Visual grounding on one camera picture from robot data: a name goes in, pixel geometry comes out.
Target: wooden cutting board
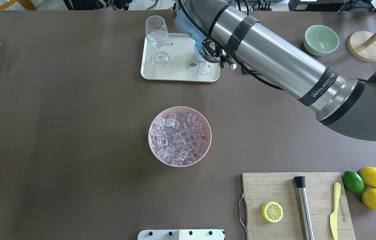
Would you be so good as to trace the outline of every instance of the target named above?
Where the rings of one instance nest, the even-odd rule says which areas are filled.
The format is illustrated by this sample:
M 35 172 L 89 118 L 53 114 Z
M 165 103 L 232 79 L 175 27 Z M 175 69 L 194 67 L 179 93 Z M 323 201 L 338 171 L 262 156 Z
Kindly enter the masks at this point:
M 315 239 L 332 240 L 329 215 L 333 211 L 333 184 L 342 186 L 338 209 L 338 240 L 355 240 L 341 173 L 243 173 L 247 217 L 247 240 L 303 240 L 302 212 L 298 204 L 295 176 L 305 176 L 307 198 Z M 283 219 L 267 222 L 261 205 L 278 202 Z

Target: wine glass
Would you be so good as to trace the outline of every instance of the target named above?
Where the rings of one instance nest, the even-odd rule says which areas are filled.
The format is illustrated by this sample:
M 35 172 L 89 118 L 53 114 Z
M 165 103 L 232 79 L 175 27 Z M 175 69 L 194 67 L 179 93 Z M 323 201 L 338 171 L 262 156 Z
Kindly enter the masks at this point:
M 159 51 L 153 55 L 153 64 L 159 67 L 168 64 L 169 55 L 160 50 L 160 47 L 164 46 L 169 38 L 164 19 L 157 15 L 149 17 L 145 22 L 145 35 L 151 46 L 159 48 Z

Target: wine glass base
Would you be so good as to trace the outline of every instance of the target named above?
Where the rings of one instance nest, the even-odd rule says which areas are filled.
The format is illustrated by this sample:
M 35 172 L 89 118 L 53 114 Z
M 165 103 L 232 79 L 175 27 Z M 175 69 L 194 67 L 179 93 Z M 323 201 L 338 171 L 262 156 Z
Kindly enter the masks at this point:
M 153 55 L 153 64 L 158 66 L 158 67 L 163 67 L 169 63 L 170 57 L 167 53 L 159 52 L 154 53 Z

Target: pink bowl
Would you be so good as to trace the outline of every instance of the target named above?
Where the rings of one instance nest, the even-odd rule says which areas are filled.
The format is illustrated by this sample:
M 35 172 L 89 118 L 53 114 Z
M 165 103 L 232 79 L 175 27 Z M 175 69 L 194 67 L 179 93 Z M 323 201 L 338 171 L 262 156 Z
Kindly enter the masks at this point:
M 167 162 L 161 160 L 157 156 L 157 153 L 155 152 L 155 150 L 152 147 L 153 140 L 151 138 L 151 130 L 153 129 L 154 121 L 158 117 L 168 118 L 169 114 L 171 112 L 174 112 L 177 115 L 182 115 L 184 112 L 185 113 L 194 113 L 195 114 L 195 119 L 203 124 L 203 130 L 204 130 L 204 136 L 203 136 L 203 138 L 204 138 L 204 140 L 206 140 L 208 142 L 208 146 L 206 147 L 203 155 L 200 158 L 198 158 L 195 162 L 193 162 L 192 164 L 182 165 L 182 166 L 174 166 L 174 165 L 168 164 Z M 171 166 L 171 167 L 188 167 L 188 166 L 191 166 L 193 164 L 196 164 L 198 161 L 200 161 L 201 159 L 203 159 L 203 157 L 206 155 L 206 153 L 208 152 L 208 150 L 210 148 L 211 142 L 212 142 L 212 131 L 210 129 L 209 122 L 206 120 L 206 118 L 203 116 L 203 114 L 201 114 L 199 111 L 197 111 L 195 109 L 188 108 L 188 107 L 183 107 L 183 106 L 171 107 L 171 108 L 168 108 L 168 109 L 162 111 L 161 113 L 159 113 L 154 118 L 153 122 L 150 125 L 150 129 L 148 130 L 148 144 L 150 145 L 151 152 L 153 152 L 154 156 L 158 160 L 160 160 L 160 162 L 164 163 L 165 165 Z

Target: robotic arm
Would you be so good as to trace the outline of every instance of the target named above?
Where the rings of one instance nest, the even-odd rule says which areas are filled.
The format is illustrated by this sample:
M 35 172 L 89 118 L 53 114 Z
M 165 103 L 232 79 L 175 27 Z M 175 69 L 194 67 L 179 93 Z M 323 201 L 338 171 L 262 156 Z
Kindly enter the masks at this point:
M 209 52 L 211 41 L 224 47 L 228 55 L 211 53 L 221 62 L 240 59 L 315 111 L 323 125 L 376 141 L 376 72 L 365 82 L 345 79 L 222 0 L 186 0 L 180 7 L 176 27 Z

